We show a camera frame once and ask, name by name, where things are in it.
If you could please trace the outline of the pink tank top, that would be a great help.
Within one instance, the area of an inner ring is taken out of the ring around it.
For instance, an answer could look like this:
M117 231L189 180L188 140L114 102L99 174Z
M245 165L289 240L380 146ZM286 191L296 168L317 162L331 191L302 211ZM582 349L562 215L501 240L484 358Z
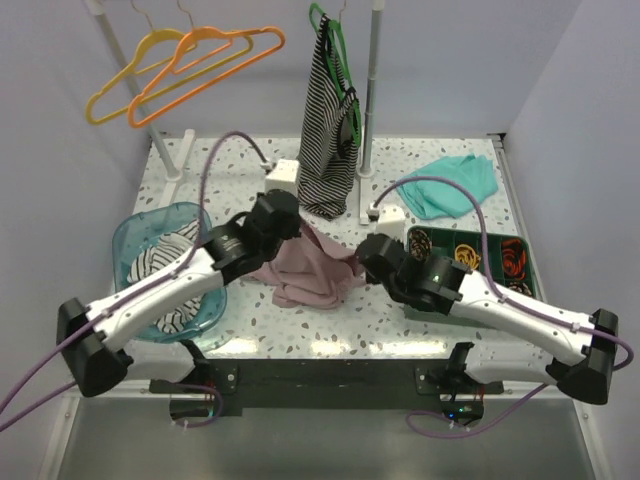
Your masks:
M281 308L335 309L365 285L364 269L353 250L312 225L304 222L300 232L249 277L273 286L272 302Z

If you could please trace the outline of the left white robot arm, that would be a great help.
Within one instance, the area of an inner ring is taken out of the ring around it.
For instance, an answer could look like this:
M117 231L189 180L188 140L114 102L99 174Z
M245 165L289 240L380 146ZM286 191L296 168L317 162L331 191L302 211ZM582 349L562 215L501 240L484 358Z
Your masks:
M183 345L144 344L136 336L186 301L222 289L273 260L300 234L297 198L283 190L257 197L248 212L210 230L202 243L125 290L58 309L56 345L83 396L104 394L124 380L166 380L200 390L207 368Z

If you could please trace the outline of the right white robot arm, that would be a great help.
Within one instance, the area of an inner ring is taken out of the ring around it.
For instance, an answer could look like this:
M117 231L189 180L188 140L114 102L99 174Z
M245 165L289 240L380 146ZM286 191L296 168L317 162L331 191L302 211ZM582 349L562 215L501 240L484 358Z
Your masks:
M474 345L455 348L445 369L452 390L466 393L477 384L521 381L554 385L587 404L608 402L618 341L614 313L598 309L585 314L543 303L448 257L418 260L385 234L368 235L356 257L393 301L473 320L529 346L528 354L505 355Z

